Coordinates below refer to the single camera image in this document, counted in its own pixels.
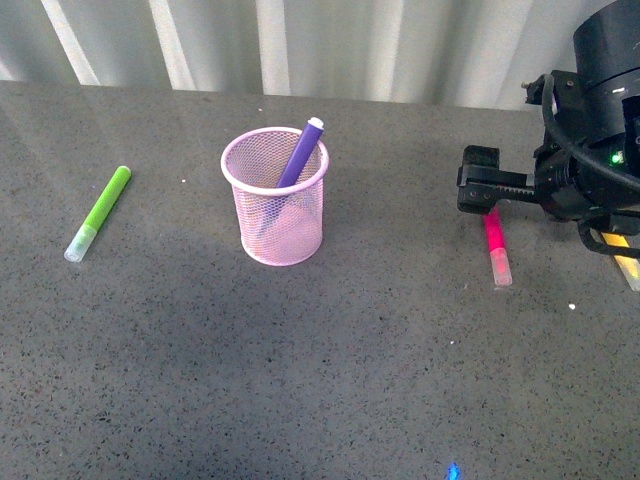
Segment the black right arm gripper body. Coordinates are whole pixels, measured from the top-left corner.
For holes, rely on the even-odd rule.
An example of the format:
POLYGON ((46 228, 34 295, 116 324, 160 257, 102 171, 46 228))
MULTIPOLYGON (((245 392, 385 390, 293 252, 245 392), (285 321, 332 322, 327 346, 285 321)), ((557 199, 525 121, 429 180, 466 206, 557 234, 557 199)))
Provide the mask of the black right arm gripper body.
POLYGON ((561 131, 594 162, 639 182, 639 71, 625 72, 589 87, 573 72, 555 70, 547 103, 557 126, 545 128, 534 152, 534 186, 543 210, 561 221, 591 209, 623 210, 639 205, 639 188, 629 189, 580 162, 553 133, 561 131))

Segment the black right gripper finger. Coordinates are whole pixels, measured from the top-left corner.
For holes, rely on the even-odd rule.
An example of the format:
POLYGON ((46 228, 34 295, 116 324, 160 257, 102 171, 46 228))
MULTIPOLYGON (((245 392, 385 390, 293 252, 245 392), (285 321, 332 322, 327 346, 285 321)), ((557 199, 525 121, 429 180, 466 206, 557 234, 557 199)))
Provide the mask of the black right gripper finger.
POLYGON ((498 148, 468 145, 458 169, 457 207, 463 213, 488 215, 501 200, 537 203, 534 175, 501 170, 498 148))

